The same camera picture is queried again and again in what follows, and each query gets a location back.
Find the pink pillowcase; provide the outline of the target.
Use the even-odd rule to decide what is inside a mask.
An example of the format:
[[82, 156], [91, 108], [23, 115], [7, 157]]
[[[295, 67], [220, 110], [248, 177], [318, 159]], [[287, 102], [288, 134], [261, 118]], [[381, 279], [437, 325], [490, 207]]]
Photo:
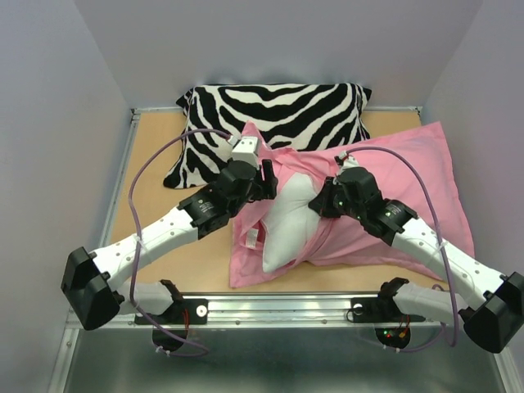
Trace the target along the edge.
[[[473, 254], [472, 233], [459, 200], [451, 155], [439, 123], [323, 151], [272, 149], [262, 144], [259, 157], [272, 161], [278, 193], [293, 174], [300, 173], [311, 178], [318, 195], [324, 179], [337, 172], [334, 157], [343, 151], [348, 151], [372, 173], [384, 197], [403, 202], [428, 225], [439, 228], [445, 240]], [[316, 233], [299, 256], [275, 272], [265, 273], [262, 257], [266, 232], [262, 219], [274, 200], [251, 203], [233, 220], [229, 262], [229, 284], [233, 288], [268, 282], [306, 266], [316, 272], [327, 269], [349, 272], [365, 265], [391, 265], [430, 274], [414, 258], [367, 234], [358, 221], [347, 216], [320, 217]]]

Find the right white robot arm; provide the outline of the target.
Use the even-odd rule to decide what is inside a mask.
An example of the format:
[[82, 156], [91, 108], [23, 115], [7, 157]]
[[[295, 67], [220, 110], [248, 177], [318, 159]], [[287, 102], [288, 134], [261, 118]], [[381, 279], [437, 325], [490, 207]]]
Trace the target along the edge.
[[493, 354], [522, 328], [523, 276], [486, 267], [446, 241], [436, 226], [429, 226], [406, 204], [383, 197], [365, 168], [342, 169], [326, 178], [308, 207], [325, 219], [355, 219], [367, 234], [413, 257], [448, 283], [448, 291], [442, 291], [393, 278], [375, 297], [361, 298], [349, 309], [352, 322], [432, 320], [463, 330]]

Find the white pillow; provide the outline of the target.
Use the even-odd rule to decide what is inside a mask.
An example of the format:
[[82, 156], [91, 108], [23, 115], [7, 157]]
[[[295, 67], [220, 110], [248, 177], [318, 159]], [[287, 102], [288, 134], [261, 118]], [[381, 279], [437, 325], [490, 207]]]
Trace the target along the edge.
[[295, 173], [282, 187], [262, 219], [266, 236], [262, 269], [273, 273], [295, 260], [316, 233], [320, 217], [309, 208], [317, 196], [311, 178]]

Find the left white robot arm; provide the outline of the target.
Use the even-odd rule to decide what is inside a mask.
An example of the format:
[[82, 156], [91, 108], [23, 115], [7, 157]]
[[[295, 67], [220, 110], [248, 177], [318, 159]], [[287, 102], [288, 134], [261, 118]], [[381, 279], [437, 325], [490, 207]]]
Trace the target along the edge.
[[215, 181], [136, 234], [95, 251], [73, 250], [61, 290], [82, 327], [95, 330], [125, 312], [124, 284], [142, 266], [225, 227], [246, 204], [274, 199], [277, 185], [270, 160], [257, 167], [231, 160]]

